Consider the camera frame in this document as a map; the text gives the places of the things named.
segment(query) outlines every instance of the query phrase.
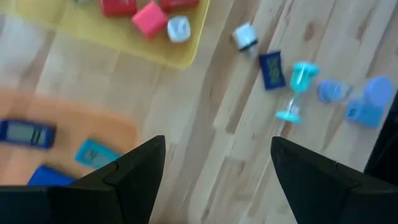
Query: yellow tray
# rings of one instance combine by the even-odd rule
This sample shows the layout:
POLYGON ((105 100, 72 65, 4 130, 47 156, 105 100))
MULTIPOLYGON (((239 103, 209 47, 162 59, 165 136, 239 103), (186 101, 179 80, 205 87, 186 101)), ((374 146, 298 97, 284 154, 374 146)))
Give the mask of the yellow tray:
MULTIPOLYGON (((138 8, 149 1, 137 0, 138 8)), ((209 4, 210 0, 201 0, 198 7, 176 13, 188 16, 192 26, 191 39, 182 44, 171 43, 166 31, 152 40, 146 40, 130 18, 104 17, 100 0, 80 4, 72 0, 0 0, 0 11, 51 29, 64 30, 79 39, 183 69, 191 65, 195 58, 209 4)))

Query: pink block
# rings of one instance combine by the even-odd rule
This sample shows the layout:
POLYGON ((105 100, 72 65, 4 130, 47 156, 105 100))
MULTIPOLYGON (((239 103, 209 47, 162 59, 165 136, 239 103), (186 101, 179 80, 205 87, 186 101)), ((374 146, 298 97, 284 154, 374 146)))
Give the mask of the pink block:
POLYGON ((167 27, 169 18, 153 1, 132 17, 132 22, 141 30, 147 39, 155 37, 162 29, 167 27))

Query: white cap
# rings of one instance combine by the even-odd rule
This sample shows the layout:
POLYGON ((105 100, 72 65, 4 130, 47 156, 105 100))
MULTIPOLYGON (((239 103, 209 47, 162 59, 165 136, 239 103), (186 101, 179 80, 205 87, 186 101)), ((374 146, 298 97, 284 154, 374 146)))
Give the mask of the white cap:
POLYGON ((181 43, 191 36, 191 27, 187 16, 175 16, 167 24, 167 33, 173 43, 181 43))
POLYGON ((256 32, 250 23, 238 27, 232 36, 239 50, 250 49, 253 45, 257 44, 256 32))

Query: red block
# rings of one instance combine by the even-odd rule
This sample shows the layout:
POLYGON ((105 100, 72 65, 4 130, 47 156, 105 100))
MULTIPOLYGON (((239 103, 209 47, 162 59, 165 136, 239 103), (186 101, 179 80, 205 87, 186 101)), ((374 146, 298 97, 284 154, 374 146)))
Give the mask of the red block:
POLYGON ((153 1, 137 12, 132 18, 132 22, 147 39, 155 37, 157 33, 166 28, 168 21, 169 18, 153 1))
POLYGON ((160 0, 160 6, 165 12, 175 12, 199 5, 199 0, 160 0))
POLYGON ((137 12, 136 0, 101 0, 101 8, 108 17, 133 16, 137 12))

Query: digital display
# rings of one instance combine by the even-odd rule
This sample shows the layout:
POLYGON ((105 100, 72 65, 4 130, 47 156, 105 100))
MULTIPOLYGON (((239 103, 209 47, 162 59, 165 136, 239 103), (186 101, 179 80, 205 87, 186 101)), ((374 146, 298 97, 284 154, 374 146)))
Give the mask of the digital display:
POLYGON ((109 157, 90 147, 86 149, 83 159, 94 167, 103 167, 112 162, 109 157))
POLYGON ((45 144, 45 129, 28 124, 9 123, 6 139, 43 145, 45 144))

